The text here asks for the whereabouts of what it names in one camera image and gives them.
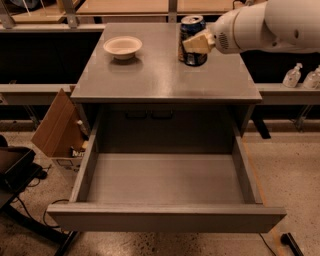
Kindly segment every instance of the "drawer bottom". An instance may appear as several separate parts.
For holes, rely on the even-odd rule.
[[[231,155],[99,154],[87,202],[241,204]]]

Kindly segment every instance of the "spray bottle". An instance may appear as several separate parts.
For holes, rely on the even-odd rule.
[[[287,72],[285,78],[283,79],[283,84],[285,86],[290,88],[294,88],[297,86],[298,81],[301,77],[300,68],[302,68],[302,64],[297,63],[297,65],[293,69],[290,69]]]
[[[304,79],[302,86],[307,89],[317,89],[320,83],[320,65],[315,71],[311,71]]]

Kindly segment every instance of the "white bottle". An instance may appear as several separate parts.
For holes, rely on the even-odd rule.
[[[315,71],[311,71],[304,79],[302,86],[307,89],[317,89],[320,83],[320,65]]]
[[[298,81],[301,77],[300,68],[302,68],[301,63],[297,63],[297,65],[294,67],[294,69],[290,69],[285,78],[283,79],[283,84],[287,87],[293,88],[296,87],[298,84]]]
[[[84,126],[84,123],[82,122],[82,120],[78,120],[77,124],[79,125],[82,133],[86,136],[89,136],[88,131],[87,131],[86,127]]]

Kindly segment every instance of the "gray cabinet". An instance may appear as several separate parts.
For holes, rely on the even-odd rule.
[[[121,35],[143,43],[129,62],[102,49]],[[286,215],[262,204],[241,141],[261,96],[240,56],[188,67],[178,38],[176,24],[107,25],[72,94],[95,120],[89,145],[69,203],[48,207],[64,229],[256,233]]]

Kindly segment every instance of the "drawer handle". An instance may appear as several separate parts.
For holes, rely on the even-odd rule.
[[[126,118],[129,120],[144,120],[148,117],[147,111],[127,111]]]
[[[173,111],[151,111],[151,118],[155,120],[170,120],[173,117]]]

